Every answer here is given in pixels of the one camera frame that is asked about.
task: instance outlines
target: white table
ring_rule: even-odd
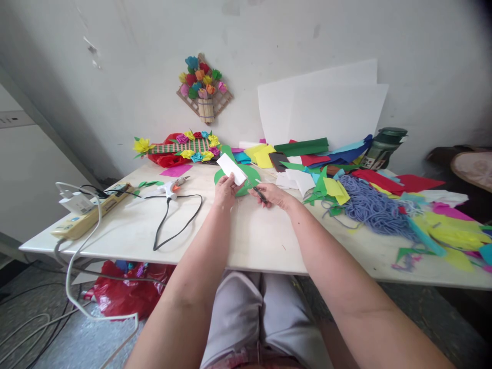
[[[81,255],[101,259],[178,263],[210,210],[215,196],[214,175],[218,170],[217,166],[198,163],[186,173],[191,177],[181,186],[178,194],[201,194],[204,197],[203,207],[186,230],[158,251],[153,251],[152,245],[157,226],[166,212],[166,200],[148,199],[138,205],[127,207],[131,202],[137,201],[130,195],[103,218],[101,226]],[[147,161],[122,181],[137,186],[142,181],[170,180],[170,177],[159,175],[162,171],[163,168]],[[270,175],[259,172],[262,181],[274,180]],[[144,188],[142,194],[151,192],[155,188],[155,186]],[[299,191],[290,191],[296,197],[300,197]],[[184,227],[195,213],[199,201],[199,197],[190,197],[171,202],[168,219],[160,234],[161,242]],[[391,265],[396,260],[398,249],[410,247],[412,243],[409,240],[399,236],[378,235],[367,227],[350,231],[328,215],[321,219],[325,210],[319,201],[314,207],[309,204],[306,207],[365,270],[379,281],[492,290],[492,274],[478,268],[474,273],[463,272],[437,256],[424,255],[412,273],[394,270]],[[228,268],[307,274],[296,236],[283,210],[277,207],[262,209],[257,205],[256,199],[247,195],[237,199],[231,216],[233,219]],[[344,215],[338,218],[344,224],[352,227],[355,225]],[[53,226],[48,227],[24,243],[20,249],[26,252],[52,254],[57,241],[50,235],[52,229]],[[62,244],[62,252],[73,254],[88,234],[89,232],[79,240]]]

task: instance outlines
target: hand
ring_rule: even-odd
[[[234,173],[231,173],[229,177],[222,177],[215,186],[214,205],[224,207],[226,209],[232,208],[236,198],[236,193],[242,189],[243,186],[244,183],[240,186],[234,183]]]
[[[248,192],[250,195],[256,197],[258,203],[260,203],[264,208],[271,208],[272,204],[281,207],[284,210],[287,210],[289,204],[295,200],[295,197],[291,194],[288,194],[284,190],[281,190],[273,183],[260,183],[256,186],[262,194],[266,197],[268,203],[265,205],[261,198],[258,196],[255,190],[249,189]]]

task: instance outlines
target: yarn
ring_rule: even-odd
[[[420,242],[406,216],[398,210],[401,205],[397,201],[352,176],[344,175],[340,182],[350,195],[350,200],[344,204],[345,214],[350,219],[364,223],[378,234],[398,235]]]

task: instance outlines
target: green bottle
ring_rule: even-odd
[[[403,128],[385,127],[373,139],[373,143],[361,160],[363,168],[378,170],[387,168],[390,156],[406,141],[408,131]]]

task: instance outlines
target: plastic bag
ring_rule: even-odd
[[[153,278],[167,283],[175,265],[134,263],[135,268],[125,274],[112,261],[106,261],[101,273],[115,277]],[[154,310],[164,286],[148,281],[122,281],[99,277],[94,285],[94,296],[105,316],[138,313],[139,319],[147,318]]]

